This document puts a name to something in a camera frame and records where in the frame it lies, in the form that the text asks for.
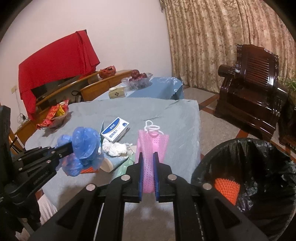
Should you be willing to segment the beige patterned curtain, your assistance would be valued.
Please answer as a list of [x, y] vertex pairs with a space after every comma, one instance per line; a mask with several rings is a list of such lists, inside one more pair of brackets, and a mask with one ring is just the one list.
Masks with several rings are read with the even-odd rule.
[[295, 40], [264, 1], [161, 1], [168, 26], [172, 75], [218, 92], [218, 67], [233, 66], [236, 47], [253, 44], [277, 54], [280, 77], [295, 76]]

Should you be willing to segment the red snack packets bowl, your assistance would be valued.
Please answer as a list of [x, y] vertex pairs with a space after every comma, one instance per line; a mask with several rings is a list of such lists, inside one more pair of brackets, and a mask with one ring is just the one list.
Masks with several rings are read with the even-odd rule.
[[39, 124], [37, 129], [58, 128], [62, 125], [69, 111], [69, 99], [52, 106], [46, 118]]

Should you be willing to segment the covered television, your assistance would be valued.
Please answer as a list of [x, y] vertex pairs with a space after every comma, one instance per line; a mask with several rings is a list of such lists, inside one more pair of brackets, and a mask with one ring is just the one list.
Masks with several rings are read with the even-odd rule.
[[49, 96], [53, 92], [59, 90], [60, 88], [72, 84], [75, 81], [77, 81], [80, 78], [80, 76], [75, 76], [72, 78], [66, 78], [66, 79], [61, 79], [57, 81], [53, 81], [50, 83], [46, 83], [44, 85], [41, 85], [39, 87], [33, 88], [32, 93], [36, 97], [37, 101], [40, 101], [44, 99], [45, 97]]

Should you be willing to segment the tissue box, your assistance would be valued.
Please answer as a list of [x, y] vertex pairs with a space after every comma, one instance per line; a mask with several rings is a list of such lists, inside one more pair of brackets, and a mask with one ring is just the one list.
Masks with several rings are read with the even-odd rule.
[[126, 90], [124, 86], [115, 86], [109, 89], [108, 96], [110, 99], [126, 97]]

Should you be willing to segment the orange foam net sleeve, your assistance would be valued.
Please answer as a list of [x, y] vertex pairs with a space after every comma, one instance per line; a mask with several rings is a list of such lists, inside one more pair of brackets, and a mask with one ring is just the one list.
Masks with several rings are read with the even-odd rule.
[[81, 174], [98, 173], [98, 169], [94, 169], [94, 168], [90, 167], [87, 169], [83, 169], [80, 173]]

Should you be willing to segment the green potted plant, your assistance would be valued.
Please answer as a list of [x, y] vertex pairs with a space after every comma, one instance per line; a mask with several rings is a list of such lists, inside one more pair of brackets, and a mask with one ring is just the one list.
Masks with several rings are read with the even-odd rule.
[[295, 98], [295, 77], [279, 77], [280, 88], [285, 91], [289, 97]]

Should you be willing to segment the pink foam net sleeve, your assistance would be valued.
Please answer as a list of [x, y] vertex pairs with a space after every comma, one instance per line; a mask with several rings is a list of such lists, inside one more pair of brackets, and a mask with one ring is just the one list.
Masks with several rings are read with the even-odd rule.
[[154, 192], [154, 164], [153, 154], [158, 153], [159, 161], [162, 163], [169, 141], [169, 135], [164, 134], [160, 127], [154, 125], [151, 120], [145, 121], [143, 130], [138, 131], [136, 163], [140, 153], [144, 159], [143, 193]]

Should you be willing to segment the glass fruit bowl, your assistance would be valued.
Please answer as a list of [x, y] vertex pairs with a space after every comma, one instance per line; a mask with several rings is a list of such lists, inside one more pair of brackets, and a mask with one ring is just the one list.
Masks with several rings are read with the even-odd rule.
[[147, 73], [147, 78], [140, 78], [137, 80], [132, 80], [132, 77], [126, 77], [121, 80], [121, 83], [126, 87], [126, 90], [140, 90], [144, 89], [152, 84], [151, 78], [153, 77], [152, 73]]

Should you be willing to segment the grey-blue table cloth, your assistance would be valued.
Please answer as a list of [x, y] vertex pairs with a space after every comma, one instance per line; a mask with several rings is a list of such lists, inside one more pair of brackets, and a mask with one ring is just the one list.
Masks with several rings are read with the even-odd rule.
[[73, 103], [60, 128], [37, 130], [26, 141], [25, 148], [55, 147], [58, 137], [72, 135], [79, 126], [100, 131], [117, 117], [129, 122], [129, 131], [122, 137], [122, 143], [136, 144], [138, 131], [147, 120], [158, 125], [169, 136], [164, 163], [174, 174], [191, 181], [200, 162], [200, 113], [194, 100], [126, 97]]

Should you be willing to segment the blue plastic bag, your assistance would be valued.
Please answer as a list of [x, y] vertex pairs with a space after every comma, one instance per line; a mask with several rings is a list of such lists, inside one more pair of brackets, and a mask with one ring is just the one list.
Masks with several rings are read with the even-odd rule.
[[68, 176], [78, 176], [83, 170], [97, 170], [102, 165], [104, 155], [101, 150], [99, 132], [93, 128], [77, 127], [72, 135], [62, 135], [56, 147], [71, 143], [73, 153], [62, 157], [56, 170], [62, 169]]

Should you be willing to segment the light blue side tablecloth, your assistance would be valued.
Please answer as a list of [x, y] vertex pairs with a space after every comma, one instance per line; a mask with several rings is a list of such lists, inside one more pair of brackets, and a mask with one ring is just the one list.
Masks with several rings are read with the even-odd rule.
[[[126, 97], [131, 98], [158, 98], [158, 99], [184, 99], [183, 83], [175, 77], [153, 77], [152, 84], [140, 90], [126, 90]], [[108, 96], [109, 90], [95, 98], [95, 100], [110, 99]]]

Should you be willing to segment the white tissue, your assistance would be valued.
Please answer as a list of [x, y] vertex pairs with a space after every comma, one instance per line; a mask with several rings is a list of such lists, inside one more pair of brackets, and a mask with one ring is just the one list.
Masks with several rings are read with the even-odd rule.
[[102, 150], [111, 157], [127, 156], [128, 148], [132, 144], [119, 142], [112, 143], [106, 138], [102, 142]]

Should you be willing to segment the red plastic bag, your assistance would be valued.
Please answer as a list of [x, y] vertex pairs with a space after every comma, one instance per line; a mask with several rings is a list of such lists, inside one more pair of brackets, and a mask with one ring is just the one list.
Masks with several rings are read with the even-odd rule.
[[105, 79], [105, 78], [112, 77], [112, 76], [114, 76], [115, 74], [116, 74], [116, 68], [115, 68], [114, 65], [99, 70], [99, 77], [100, 77], [101, 79]]

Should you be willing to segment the green rubber glove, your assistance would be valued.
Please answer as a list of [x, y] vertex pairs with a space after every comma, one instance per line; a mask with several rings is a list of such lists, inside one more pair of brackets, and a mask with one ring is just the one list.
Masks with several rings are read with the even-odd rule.
[[116, 168], [113, 170], [112, 179], [126, 174], [127, 168], [135, 163], [136, 150], [137, 146], [135, 145], [128, 147], [126, 159], [120, 161]]

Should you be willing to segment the red apples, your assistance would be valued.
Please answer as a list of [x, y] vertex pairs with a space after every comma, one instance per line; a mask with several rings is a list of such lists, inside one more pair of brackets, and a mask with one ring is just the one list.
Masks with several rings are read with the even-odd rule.
[[147, 78], [147, 74], [146, 73], [140, 73], [138, 70], [134, 69], [131, 72], [131, 78], [129, 79], [129, 81], [136, 81], [136, 80], [141, 80]]

